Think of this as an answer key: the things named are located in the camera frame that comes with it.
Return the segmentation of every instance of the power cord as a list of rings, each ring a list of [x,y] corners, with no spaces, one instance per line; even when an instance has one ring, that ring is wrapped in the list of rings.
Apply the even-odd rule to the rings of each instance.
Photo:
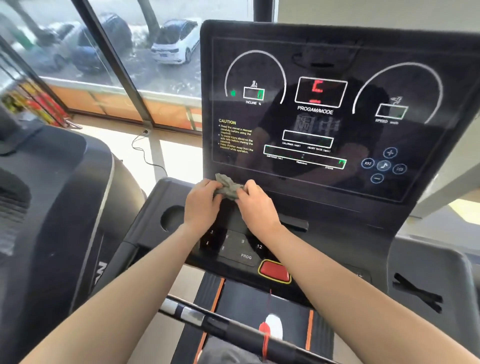
[[[149,131],[149,130],[146,130],[146,129],[145,129],[144,131],[142,131],[140,134],[138,134],[138,135],[133,139],[133,141],[132,141],[132,148],[133,148],[134,150],[141,150],[141,151],[143,152],[143,154],[144,154],[144,161],[145,161],[146,164],[149,164],[150,166],[154,166],[154,167],[160,167],[161,169],[163,169],[163,172],[165,172],[165,175],[168,176],[167,170],[166,170],[164,167],[162,167],[162,166],[160,166],[160,165],[158,165],[158,164],[155,164],[155,163],[147,162],[147,160],[146,160],[146,158],[145,158],[145,151],[144,151],[143,148],[140,148],[139,146],[133,146],[133,143],[138,142],[139,140],[145,139],[149,134],[150,134],[150,131]]]

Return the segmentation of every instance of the pavement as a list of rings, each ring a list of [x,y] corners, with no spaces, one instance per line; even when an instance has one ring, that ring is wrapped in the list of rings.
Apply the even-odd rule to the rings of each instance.
[[[91,0],[90,3],[96,14],[103,12],[118,14],[129,24],[134,37],[135,34],[141,33],[137,31],[139,28],[145,28],[145,19],[137,0]],[[251,0],[150,0],[150,3],[160,24],[172,18],[189,17],[200,17],[203,20],[253,20]],[[48,26],[56,22],[82,21],[70,1],[24,0],[22,5],[40,26]],[[25,24],[21,18],[4,2],[0,2],[0,13],[5,14],[16,26],[25,30]],[[121,57],[121,61],[139,90],[201,96],[200,46],[193,52],[192,61],[189,64],[157,64],[151,56],[150,49],[139,47],[134,47],[131,54]],[[78,71],[72,64],[67,65],[59,72],[45,72],[36,69],[35,71],[40,76],[121,86],[112,72],[88,75]]]

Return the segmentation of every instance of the wall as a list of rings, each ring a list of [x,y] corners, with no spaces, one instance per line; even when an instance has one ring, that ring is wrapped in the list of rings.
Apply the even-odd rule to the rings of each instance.
[[[479,32],[480,1],[278,0],[278,22]],[[479,140],[476,118],[420,201],[480,163]]]

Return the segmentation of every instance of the black display panel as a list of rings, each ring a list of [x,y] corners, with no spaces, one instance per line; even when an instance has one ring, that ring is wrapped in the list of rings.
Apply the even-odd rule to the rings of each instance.
[[[270,186],[292,181],[292,196],[301,186],[302,196],[326,188],[405,202],[478,90],[474,52],[373,47],[360,36],[211,41],[212,161]]]

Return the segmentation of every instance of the cup holder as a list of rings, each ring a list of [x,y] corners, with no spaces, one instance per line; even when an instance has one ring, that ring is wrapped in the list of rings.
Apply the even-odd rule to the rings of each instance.
[[[160,226],[166,232],[174,232],[183,224],[183,214],[185,207],[174,205],[167,208],[160,218]]]

